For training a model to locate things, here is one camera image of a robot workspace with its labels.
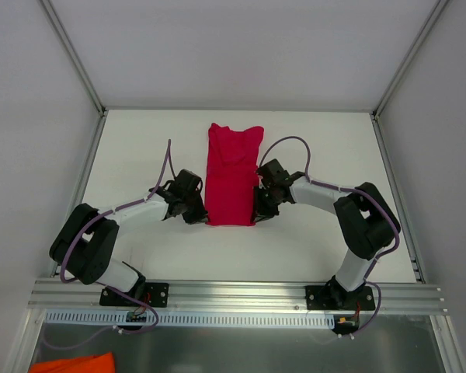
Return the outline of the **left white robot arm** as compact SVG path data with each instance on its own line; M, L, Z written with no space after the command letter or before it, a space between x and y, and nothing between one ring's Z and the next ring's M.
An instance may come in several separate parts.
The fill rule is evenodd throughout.
M198 175L183 169L155 192L108 211L80 204L50 247L50 258L83 284L103 284L117 290L125 304L136 305L144 297L146 279L131 265L113 258L117 239L179 216L188 225L207 222L202 186Z

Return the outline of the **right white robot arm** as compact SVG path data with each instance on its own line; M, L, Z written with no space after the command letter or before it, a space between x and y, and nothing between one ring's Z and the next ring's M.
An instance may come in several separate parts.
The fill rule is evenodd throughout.
M344 187L313 180L302 171L290 174L276 159L256 173L260 185L254 188L252 222L276 217L283 203L308 205L336 216L347 253L329 281L329 301L339 309L349 307L379 253L399 244L400 224L379 190L368 182Z

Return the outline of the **red t-shirt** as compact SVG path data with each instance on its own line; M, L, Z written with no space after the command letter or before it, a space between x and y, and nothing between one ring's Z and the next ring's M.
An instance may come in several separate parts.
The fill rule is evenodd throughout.
M205 208L212 226L253 226L254 189L264 128L233 131L212 123L208 130Z

